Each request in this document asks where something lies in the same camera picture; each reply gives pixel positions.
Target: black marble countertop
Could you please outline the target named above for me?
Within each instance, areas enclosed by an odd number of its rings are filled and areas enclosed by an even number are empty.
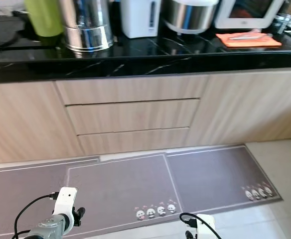
[[[0,16],[0,83],[291,67],[291,31],[274,35],[281,47],[228,48],[215,29],[178,36],[161,24],[158,37],[128,39],[112,28],[111,48],[78,54],[62,35],[39,38],[29,23]]]

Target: kitchen mat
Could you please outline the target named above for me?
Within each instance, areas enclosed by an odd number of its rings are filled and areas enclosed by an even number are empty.
[[[214,214],[282,200],[244,145],[166,157],[185,212]]]
[[[35,198],[66,186],[70,167],[97,163],[99,157],[0,168],[0,239],[13,236],[17,214]],[[42,199],[29,207],[18,220],[18,230],[28,230],[48,218],[55,201]]]
[[[80,189],[75,206],[86,208],[81,227],[66,235],[71,239],[174,221],[181,212],[212,214],[281,200],[243,145],[73,167],[67,182]]]

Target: stainless steel pot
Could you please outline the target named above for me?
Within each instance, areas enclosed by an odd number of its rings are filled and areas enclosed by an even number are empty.
[[[171,30],[184,34],[198,34],[210,27],[216,5],[192,6],[174,0],[164,0],[163,18]]]
[[[59,0],[66,45],[74,51],[99,51],[113,45],[107,0]]]

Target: wooden cabinet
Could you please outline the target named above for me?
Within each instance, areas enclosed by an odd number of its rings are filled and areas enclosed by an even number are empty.
[[[207,75],[57,81],[65,105],[200,98]]]
[[[77,134],[189,127],[199,100],[69,106]]]
[[[78,136],[86,155],[183,147],[188,128]]]
[[[0,162],[81,155],[52,82],[0,84]]]
[[[187,145],[291,138],[291,71],[211,75]]]

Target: cartoon face print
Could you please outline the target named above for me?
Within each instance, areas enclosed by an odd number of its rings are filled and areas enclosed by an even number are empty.
[[[266,195],[266,193],[264,192],[263,188],[259,188],[258,191],[259,191],[259,194],[260,194],[263,198],[267,198],[267,195]]]
[[[161,217],[165,215],[165,208],[163,206],[158,207],[156,211]]]
[[[260,194],[255,189],[252,189],[252,194],[257,200],[261,199]]]
[[[146,214],[149,216],[149,218],[154,218],[155,217],[155,210],[153,208],[149,208],[146,211]]]
[[[264,186],[265,192],[267,192],[267,194],[272,197],[273,196],[273,192],[271,191],[271,189],[269,187]]]
[[[246,190],[246,191],[245,191],[245,195],[246,195],[246,196],[247,196],[251,201],[254,200],[253,195],[252,195],[252,193],[251,193],[250,191]]]
[[[142,211],[142,210],[139,210],[139,211],[137,211],[137,219],[138,220],[144,220],[146,217],[145,217],[145,213],[144,213],[144,211]]]
[[[172,214],[174,214],[175,211],[176,211],[176,209],[175,209],[175,205],[173,205],[173,204],[169,204],[169,205],[167,206],[167,209],[168,209]]]

